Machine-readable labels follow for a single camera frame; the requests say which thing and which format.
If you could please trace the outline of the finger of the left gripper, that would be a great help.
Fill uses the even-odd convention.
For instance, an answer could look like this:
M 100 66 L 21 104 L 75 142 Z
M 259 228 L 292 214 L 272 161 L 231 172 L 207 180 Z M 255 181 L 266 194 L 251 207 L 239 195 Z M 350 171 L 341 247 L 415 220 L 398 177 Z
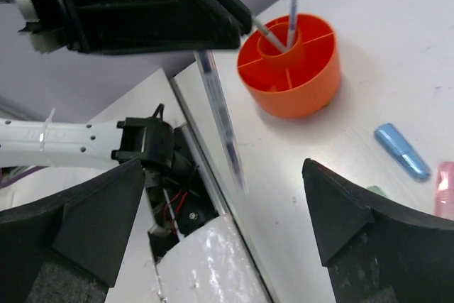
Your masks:
M 1 0 L 35 50 L 86 55 L 234 50 L 253 26 L 241 0 Z

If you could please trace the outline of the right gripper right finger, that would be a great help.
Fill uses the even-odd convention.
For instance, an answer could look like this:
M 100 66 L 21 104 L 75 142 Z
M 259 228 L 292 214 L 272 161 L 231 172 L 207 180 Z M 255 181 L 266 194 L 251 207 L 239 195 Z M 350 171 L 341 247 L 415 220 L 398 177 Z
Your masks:
M 375 194 L 312 159 L 302 177 L 337 302 L 453 301 L 453 221 Z

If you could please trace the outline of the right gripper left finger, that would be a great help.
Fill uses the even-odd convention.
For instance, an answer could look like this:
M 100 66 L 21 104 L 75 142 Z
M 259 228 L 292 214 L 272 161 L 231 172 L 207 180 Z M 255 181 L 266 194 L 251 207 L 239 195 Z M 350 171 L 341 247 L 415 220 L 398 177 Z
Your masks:
M 2 302 L 104 302 L 143 193 L 140 161 L 1 212 Z

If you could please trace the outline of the clear blue pen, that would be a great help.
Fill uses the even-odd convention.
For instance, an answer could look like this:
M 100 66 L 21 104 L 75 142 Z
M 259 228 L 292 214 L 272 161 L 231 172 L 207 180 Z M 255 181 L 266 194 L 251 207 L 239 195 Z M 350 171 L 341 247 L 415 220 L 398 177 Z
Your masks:
M 247 194 L 249 190 L 213 53 L 210 50 L 198 50 L 194 51 L 194 56 L 231 174 L 237 188 Z
M 294 44 L 294 37 L 297 29 L 297 2 L 298 0 L 291 0 L 289 11 L 289 25 L 287 31 L 287 49 L 290 50 Z

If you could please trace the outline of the clear green pen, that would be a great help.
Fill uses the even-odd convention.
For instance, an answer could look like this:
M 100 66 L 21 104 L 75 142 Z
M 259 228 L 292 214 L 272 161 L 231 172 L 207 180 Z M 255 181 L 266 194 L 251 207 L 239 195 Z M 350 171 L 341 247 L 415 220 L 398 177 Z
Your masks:
M 278 37 L 257 17 L 252 17 L 252 22 L 262 35 L 273 44 L 281 53 L 287 52 L 287 47 L 278 39 Z

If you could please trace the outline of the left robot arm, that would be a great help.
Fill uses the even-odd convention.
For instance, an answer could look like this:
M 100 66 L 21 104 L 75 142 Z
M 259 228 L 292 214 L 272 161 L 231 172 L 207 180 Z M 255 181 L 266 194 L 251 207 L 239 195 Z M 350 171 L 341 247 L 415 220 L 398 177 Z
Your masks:
M 15 3 L 35 50 L 67 48 L 86 55 L 137 55 L 189 50 L 198 62 L 224 153 L 245 187 L 214 50 L 235 50 L 252 28 L 240 0 L 2 0 Z M 191 168 L 173 150 L 161 110 L 152 119 L 95 124 L 1 122 L 1 165 L 109 169 L 138 159 L 144 167 L 187 178 Z

